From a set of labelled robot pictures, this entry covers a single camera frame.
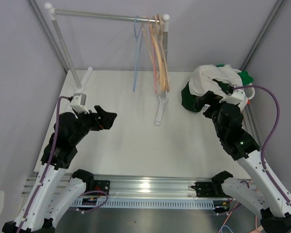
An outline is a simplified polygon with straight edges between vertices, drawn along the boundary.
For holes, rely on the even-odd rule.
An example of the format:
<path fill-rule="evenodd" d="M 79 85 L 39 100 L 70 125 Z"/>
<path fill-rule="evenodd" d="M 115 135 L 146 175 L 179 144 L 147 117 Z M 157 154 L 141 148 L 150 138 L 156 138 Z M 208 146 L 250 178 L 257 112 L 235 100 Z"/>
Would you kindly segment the dark green t shirt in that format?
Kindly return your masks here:
<path fill-rule="evenodd" d="M 233 88 L 239 86 L 242 86 L 242 81 L 232 69 L 217 68 L 215 65 L 202 65 L 194 70 L 181 91 L 181 105 L 186 110 L 194 112 L 193 108 L 197 96 L 201 97 L 207 91 L 212 91 L 223 98 L 231 95 L 234 91 Z M 240 103 L 237 106 L 243 110 L 246 104 Z"/>

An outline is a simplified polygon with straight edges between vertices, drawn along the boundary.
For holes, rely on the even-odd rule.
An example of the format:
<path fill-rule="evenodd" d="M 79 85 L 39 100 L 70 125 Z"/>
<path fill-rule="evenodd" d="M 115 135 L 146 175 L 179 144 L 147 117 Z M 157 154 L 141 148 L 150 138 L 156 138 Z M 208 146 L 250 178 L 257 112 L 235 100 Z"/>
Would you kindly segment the pink wire hanger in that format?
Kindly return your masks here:
<path fill-rule="evenodd" d="M 151 62 L 153 65 L 153 74 L 154 74 L 154 90 L 155 93 L 157 94 L 158 92 L 158 86 L 157 86 L 157 69 L 156 69 L 156 49 L 154 45 L 154 35 L 153 35 L 153 29 L 152 26 L 150 25 L 150 21 L 148 18 L 148 27 L 149 27 L 149 38 L 150 38 L 150 57 L 151 57 Z"/>

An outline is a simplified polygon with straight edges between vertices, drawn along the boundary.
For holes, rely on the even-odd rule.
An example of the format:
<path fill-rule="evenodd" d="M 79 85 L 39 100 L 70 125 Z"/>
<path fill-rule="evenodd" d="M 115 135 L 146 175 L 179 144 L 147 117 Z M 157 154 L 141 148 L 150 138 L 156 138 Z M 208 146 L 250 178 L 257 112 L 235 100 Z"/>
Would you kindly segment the blue wire hanger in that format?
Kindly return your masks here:
<path fill-rule="evenodd" d="M 140 63 L 140 53 L 142 47 L 142 27 L 140 26 L 137 29 L 137 18 L 138 15 L 134 19 L 134 36 L 135 36 L 135 49 L 134 49 L 134 78 L 133 78 L 133 92 L 136 90 L 137 78 L 138 78 L 138 71 L 139 71 L 139 63 Z"/>

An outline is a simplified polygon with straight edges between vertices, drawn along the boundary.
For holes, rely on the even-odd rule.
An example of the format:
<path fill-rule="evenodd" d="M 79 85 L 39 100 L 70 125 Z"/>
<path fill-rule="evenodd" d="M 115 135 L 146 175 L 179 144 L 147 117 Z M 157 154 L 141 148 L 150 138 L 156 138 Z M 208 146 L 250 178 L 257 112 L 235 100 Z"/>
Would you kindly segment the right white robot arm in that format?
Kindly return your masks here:
<path fill-rule="evenodd" d="M 208 91 L 196 99 L 196 108 L 214 124 L 216 135 L 224 149 L 253 179 L 259 188 L 255 192 L 227 171 L 212 177 L 211 191 L 216 196 L 235 198 L 255 214 L 267 233 L 291 233 L 291 193 L 262 158 L 259 145 L 243 129 L 243 115 L 239 107 L 221 101 L 221 97 Z"/>

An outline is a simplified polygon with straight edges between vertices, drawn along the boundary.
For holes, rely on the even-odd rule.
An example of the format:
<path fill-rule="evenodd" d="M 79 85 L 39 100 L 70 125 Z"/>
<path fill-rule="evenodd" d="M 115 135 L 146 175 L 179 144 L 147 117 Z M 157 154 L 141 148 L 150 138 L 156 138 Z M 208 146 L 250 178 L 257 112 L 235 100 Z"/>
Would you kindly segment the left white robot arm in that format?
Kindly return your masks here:
<path fill-rule="evenodd" d="M 94 108 L 94 113 L 76 110 L 56 113 L 54 133 L 44 149 L 35 184 L 19 215 L 15 220 L 6 222 L 2 232 L 53 233 L 75 199 L 100 192 L 95 189 L 93 173 L 78 169 L 55 202 L 51 201 L 59 182 L 78 152 L 77 144 L 90 131 L 109 130 L 113 126 L 116 113 L 106 112 L 99 105 Z"/>

